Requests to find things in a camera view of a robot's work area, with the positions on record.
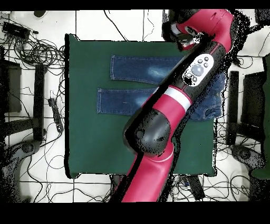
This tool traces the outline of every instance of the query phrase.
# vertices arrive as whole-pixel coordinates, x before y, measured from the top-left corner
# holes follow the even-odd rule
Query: cable
[[[154,29],[155,29],[155,26],[154,26],[154,24],[149,20],[148,15],[149,15],[149,10],[147,11],[147,20],[152,24],[153,29],[152,29],[152,32],[151,32],[151,33],[148,33],[148,34],[145,36],[145,38],[146,38],[148,35],[151,35],[151,34],[153,33]]]
[[[144,39],[144,17],[145,17],[145,12],[143,10],[143,18],[142,18],[142,39],[141,41],[143,41]]]
[[[264,39],[264,43],[263,43],[263,46],[262,46],[261,50],[259,51],[259,54],[261,53],[261,51],[262,51],[262,49],[263,49],[263,47],[264,47],[265,41],[266,41],[266,39],[268,38],[269,34],[270,34],[270,32],[268,33],[268,35],[267,35],[266,38]]]
[[[111,23],[114,25],[114,27],[117,29],[117,31],[120,33],[120,35],[123,37],[123,39],[124,39],[125,41],[128,41],[128,39],[125,38],[125,37],[122,35],[122,33],[118,30],[118,28],[117,28],[117,26],[115,25],[115,23],[107,16],[106,11],[105,11],[105,10],[103,10],[103,11],[104,11],[104,14],[105,14],[105,16],[107,17],[107,19],[111,21]]]
[[[264,44],[265,44],[265,41],[267,40],[267,38],[268,38],[268,36],[270,35],[270,32],[268,33],[268,35],[266,36],[266,38],[264,39],[264,42],[263,42],[263,46],[262,46],[262,48],[261,48],[261,50],[259,51],[259,54],[261,53],[261,51],[263,50],[263,47],[264,47]],[[251,58],[251,60],[252,60],[252,63],[251,63],[251,65],[249,65],[248,67],[245,67],[245,68],[243,68],[243,67],[241,67],[240,65],[239,65],[239,67],[240,68],[242,68],[242,69],[248,69],[248,68],[250,68],[252,65],[253,65],[253,58],[263,58],[262,56],[260,56],[258,54],[258,56],[250,56],[250,55],[238,55],[237,57],[239,58],[239,59],[242,59],[243,60],[243,63],[242,64],[240,64],[240,65],[243,65],[244,64],[244,59],[243,58]]]

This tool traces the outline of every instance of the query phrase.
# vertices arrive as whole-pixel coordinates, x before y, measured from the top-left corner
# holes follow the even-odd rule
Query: black stand
[[[20,167],[22,160],[35,154],[43,140],[45,130],[43,129],[44,115],[44,75],[46,68],[43,64],[35,66],[35,89],[33,118],[4,122],[3,116],[8,107],[8,95],[15,97],[9,90],[8,72],[10,68],[21,73],[20,64],[4,59],[4,49],[0,48],[0,103],[4,107],[0,109],[0,201],[1,202],[23,202],[20,194]],[[5,136],[12,135],[24,130],[33,129],[33,140],[15,144],[7,150],[4,149]]]

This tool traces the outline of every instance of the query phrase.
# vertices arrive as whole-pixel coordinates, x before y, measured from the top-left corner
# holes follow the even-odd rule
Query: denim
[[[157,85],[174,68],[182,57],[126,57],[112,55],[111,80],[137,81]],[[221,116],[221,95],[225,75],[221,73],[209,87],[209,93],[191,114],[195,121]],[[133,115],[155,91],[156,87],[144,89],[98,89],[97,113]]]

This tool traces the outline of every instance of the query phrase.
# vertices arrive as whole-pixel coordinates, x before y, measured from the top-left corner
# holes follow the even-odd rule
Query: black cable
[[[115,25],[115,23],[107,16],[106,11],[105,11],[105,10],[103,10],[103,11],[104,11],[104,14],[105,14],[105,16],[107,17],[107,19],[111,21],[111,23],[114,25],[114,27],[117,29],[117,31],[120,33],[120,35],[123,37],[123,39],[124,39],[125,41],[128,41],[128,39],[125,38],[125,37],[122,35],[122,33],[118,30],[118,28],[117,28],[117,26]]]
[[[143,17],[142,17],[142,39],[141,39],[141,41],[144,40],[144,17],[145,17],[145,12],[143,10]]]
[[[259,51],[259,54],[261,53],[261,51],[262,51],[262,49],[263,49],[263,47],[264,47],[265,41],[266,41],[266,39],[268,38],[269,34],[270,34],[270,32],[268,33],[268,35],[267,35],[266,38],[264,39],[264,43],[263,43],[263,46],[262,46],[261,50]]]
[[[229,182],[229,184],[230,184],[230,191],[231,191],[231,193],[232,193],[232,196],[233,196],[233,198],[234,198],[234,200],[235,201],[237,201],[236,200],[236,198],[235,198],[235,196],[234,196],[234,191],[233,191],[233,187],[232,187],[232,181],[233,181],[233,179],[234,178],[237,178],[237,177],[241,177],[241,178],[245,178],[246,180],[248,180],[249,182],[250,182],[250,180],[246,177],[246,176],[243,176],[243,175],[236,175],[236,176],[234,176],[234,177],[232,177],[231,179],[230,179],[230,182]]]
[[[34,199],[34,202],[33,202],[33,203],[35,203],[35,201],[36,201],[38,195],[40,194],[40,192],[41,192],[42,189],[43,189],[43,184],[42,184],[40,181],[38,181],[37,179],[33,178],[33,177],[30,175],[30,173],[29,173],[29,167],[30,167],[30,165],[31,165],[31,162],[32,162],[32,155],[30,156],[30,162],[29,162],[29,165],[28,165],[28,167],[27,167],[27,173],[28,173],[29,177],[31,177],[34,181],[40,183],[40,185],[41,185],[41,189],[40,189],[39,193],[36,195],[36,197],[35,197],[35,199]]]
[[[148,35],[151,35],[152,33],[153,33],[153,31],[154,31],[154,29],[155,29],[155,26],[154,26],[154,24],[149,20],[149,10],[147,11],[147,20],[152,24],[152,26],[153,26],[153,29],[152,29],[152,32],[151,33],[148,33],[144,38],[143,38],[143,41],[145,40],[145,38],[148,36]]]
[[[261,48],[261,50],[259,51],[259,54],[261,53],[261,51],[263,50],[263,47],[264,47],[264,44],[265,44],[265,41],[267,40],[267,38],[268,38],[268,36],[270,35],[270,32],[268,33],[268,35],[266,36],[266,38],[264,39],[264,42],[263,42],[263,46],[262,46],[262,48]],[[239,65],[239,67],[240,68],[242,68],[242,69],[248,69],[248,68],[250,68],[252,65],[253,65],[253,58],[263,58],[262,56],[260,56],[258,54],[258,56],[251,56],[251,55],[238,55],[237,57],[239,58],[239,59],[242,59],[243,60],[243,63],[242,64],[240,64],[240,65],[243,65],[244,64],[244,59],[243,58],[251,58],[251,60],[252,60],[252,63],[251,63],[251,65],[249,65],[248,67],[245,67],[245,68],[243,68],[243,67],[241,67],[240,65]]]

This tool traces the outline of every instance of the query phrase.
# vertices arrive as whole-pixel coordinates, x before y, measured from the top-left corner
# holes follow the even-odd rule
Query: gray button
[[[191,72],[196,76],[201,76],[204,73],[204,68],[200,64],[196,64],[192,67]]]

